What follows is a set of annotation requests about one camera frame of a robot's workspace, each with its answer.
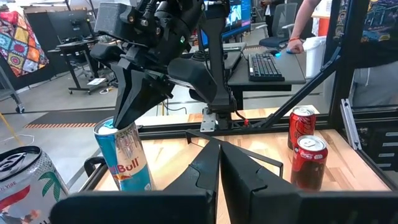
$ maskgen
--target white container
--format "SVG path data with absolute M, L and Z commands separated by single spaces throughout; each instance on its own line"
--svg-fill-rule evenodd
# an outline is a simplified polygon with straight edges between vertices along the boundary
M 303 48 L 307 53 L 305 78 L 312 78 L 319 73 L 326 49 L 326 36 L 308 38 Z

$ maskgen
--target silver can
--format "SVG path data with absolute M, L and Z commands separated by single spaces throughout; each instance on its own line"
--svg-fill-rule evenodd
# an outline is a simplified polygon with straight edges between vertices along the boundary
M 0 154 L 0 223 L 50 223 L 69 191 L 49 156 L 36 146 Z
M 113 127 L 113 118 L 108 118 L 94 127 L 94 134 L 120 190 L 154 190 L 136 124 L 117 130 Z

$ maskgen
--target person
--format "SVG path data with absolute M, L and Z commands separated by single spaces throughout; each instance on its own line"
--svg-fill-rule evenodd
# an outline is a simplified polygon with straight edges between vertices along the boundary
M 311 17 L 316 6 L 321 0 L 303 0 L 298 10 L 291 38 L 287 51 L 293 54 L 303 52 L 303 44 L 300 34 L 304 25 Z M 369 14 L 365 21 L 376 18 L 377 15 L 372 10 L 378 3 L 385 8 L 395 8 L 398 0 L 378 0 L 370 1 Z M 340 3 L 333 1 L 331 6 L 331 17 L 328 33 L 336 32 L 336 21 L 340 15 Z M 353 107 L 394 105 L 398 103 L 398 37 L 396 33 L 398 27 L 395 22 L 389 19 L 381 19 L 364 26 L 361 47 L 358 57 L 354 62 L 355 71 L 349 100 Z M 329 61 L 337 47 L 337 41 L 333 40 L 333 35 L 328 35 L 326 40 L 326 50 L 324 63 Z M 323 84 L 323 94 L 327 102 L 330 102 L 333 91 L 334 75 L 325 80 Z
M 266 24 L 267 24 L 267 31 L 268 36 L 273 37 L 274 34 L 272 33 L 272 23 L 274 22 L 274 13 L 275 8 L 279 4 L 285 3 L 285 0 L 263 0 L 261 1 L 261 5 L 266 7 L 265 16 L 266 16 Z

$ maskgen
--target colorful quilt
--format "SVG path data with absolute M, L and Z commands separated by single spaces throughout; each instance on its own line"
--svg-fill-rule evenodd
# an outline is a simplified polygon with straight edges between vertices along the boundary
M 29 22 L 17 11 L 0 12 L 0 53 L 16 77 L 34 72 L 49 62 Z

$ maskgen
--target coca-cola can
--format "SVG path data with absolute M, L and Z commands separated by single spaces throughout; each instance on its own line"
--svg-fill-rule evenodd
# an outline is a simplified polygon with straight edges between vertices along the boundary
M 290 182 L 304 190 L 320 190 L 325 173 L 328 149 L 316 136 L 301 136 L 294 148 Z
M 299 137 L 313 135 L 317 117 L 310 108 L 297 106 L 293 108 L 289 119 L 289 133 L 287 134 L 287 146 L 293 149 Z

